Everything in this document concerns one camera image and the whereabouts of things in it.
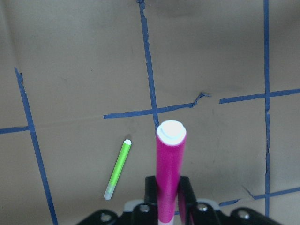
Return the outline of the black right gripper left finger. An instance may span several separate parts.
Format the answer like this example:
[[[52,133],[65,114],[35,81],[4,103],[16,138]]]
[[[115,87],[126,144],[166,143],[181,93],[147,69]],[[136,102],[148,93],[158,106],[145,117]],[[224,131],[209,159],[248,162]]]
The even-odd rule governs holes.
[[[134,207],[131,222],[132,225],[158,224],[158,197],[155,176],[145,178],[144,201]]]

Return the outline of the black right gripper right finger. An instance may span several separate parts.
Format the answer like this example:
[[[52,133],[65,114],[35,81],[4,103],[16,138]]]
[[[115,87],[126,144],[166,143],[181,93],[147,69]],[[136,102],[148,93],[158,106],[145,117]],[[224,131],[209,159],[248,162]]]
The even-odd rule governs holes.
[[[189,177],[181,176],[178,207],[184,225],[220,225],[220,207],[210,199],[196,198]]]

